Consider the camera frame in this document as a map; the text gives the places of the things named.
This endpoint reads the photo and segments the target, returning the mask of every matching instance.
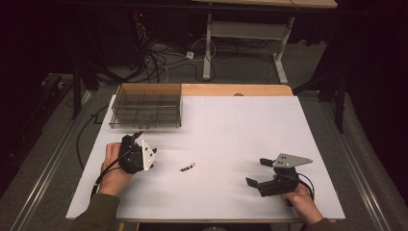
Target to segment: white desk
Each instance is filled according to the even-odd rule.
[[[208,86],[207,91],[219,87],[205,86]],[[297,97],[193,96],[189,95],[191,91],[184,89],[187,88],[183,86],[183,126],[146,130],[141,135],[140,139],[158,148],[155,166],[147,172],[138,172],[121,194],[118,220],[298,221],[293,209],[278,195],[261,197],[245,182],[245,177],[260,182],[270,180],[272,168],[261,166],[259,159],[274,160],[281,152],[313,159],[312,164],[296,170],[312,179],[317,192],[316,203],[324,216],[344,218]],[[121,141],[122,136],[136,132],[111,129],[108,124],[111,116],[112,110],[109,110],[67,218],[76,218],[87,209],[106,144]],[[195,167],[179,171],[190,163],[195,163]]]
[[[209,4],[245,4],[261,6],[277,6],[292,8],[317,8],[317,9],[335,9],[337,3],[335,0],[193,0]],[[203,79],[211,78],[211,38],[244,38],[244,39],[271,39],[279,40],[280,47],[276,53],[273,53],[273,63],[281,84],[288,84],[285,69],[282,65],[282,56],[285,51],[286,43],[291,34],[294,17],[290,17],[286,24],[259,24],[242,23],[229,21],[213,21],[213,16],[209,13],[207,19],[207,43],[206,55],[203,66]]]

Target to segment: wrist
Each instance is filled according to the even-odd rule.
[[[119,195],[118,191],[115,191],[114,189],[111,189],[111,188],[101,188],[99,189],[98,193],[108,194],[108,195],[113,195],[113,196]]]
[[[305,218],[305,223],[307,226],[312,226],[323,219],[323,215],[319,211],[316,211],[315,213],[311,213],[310,216]]]

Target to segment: gray floor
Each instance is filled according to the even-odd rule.
[[[232,58],[215,57],[213,65],[216,79],[213,83],[278,84],[276,70],[270,64],[271,49],[276,47],[277,44],[272,42],[266,48],[242,51]],[[288,46],[283,65],[292,88],[309,80],[324,48],[324,44],[307,47],[301,42]],[[228,55],[220,47],[217,53]],[[190,64],[195,64],[198,74],[201,73],[201,62]],[[119,67],[113,67],[112,70],[121,75],[130,72]],[[197,83],[191,65],[170,70],[168,78],[166,73],[163,74],[162,82]],[[102,76],[100,82],[100,90],[92,92],[89,100],[84,101],[84,109],[78,119],[70,119],[72,94],[64,99],[49,119],[42,136],[0,200],[0,230],[10,230],[16,220],[14,230],[65,230],[69,227],[70,221],[64,216],[82,174],[76,157],[75,140],[90,115],[107,105],[117,88]],[[339,193],[346,216],[345,220],[338,222],[341,230],[408,230],[404,222],[408,218],[407,208],[370,148],[350,100],[346,99],[345,134],[341,135],[333,127],[330,103],[319,102],[316,93],[312,91],[302,93],[299,98],[323,161]],[[99,124],[91,123],[82,134],[80,150],[84,162],[90,154],[99,127]],[[55,171],[43,172],[44,169]],[[36,185],[38,179],[46,179],[47,183]],[[38,199],[31,198],[29,202],[36,203],[29,203],[27,205],[31,205],[31,209],[26,206],[22,210],[33,190],[36,190]],[[375,207],[372,201],[380,206],[379,212],[375,208],[370,209]],[[379,218],[378,213],[382,216],[380,220],[376,220]],[[133,224],[127,224],[126,230],[134,230],[134,227]],[[286,224],[273,224],[272,227],[273,230],[287,230]],[[292,230],[298,227],[299,224],[293,224]]]

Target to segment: transparent container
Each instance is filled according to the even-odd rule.
[[[122,84],[112,110],[111,128],[181,127],[181,84]]]

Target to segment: small object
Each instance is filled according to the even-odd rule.
[[[194,58],[194,53],[192,51],[188,51],[186,57],[187,59],[192,60]]]
[[[189,169],[193,168],[194,166],[195,166],[195,163],[191,163],[189,166],[181,168],[180,171],[189,170]]]

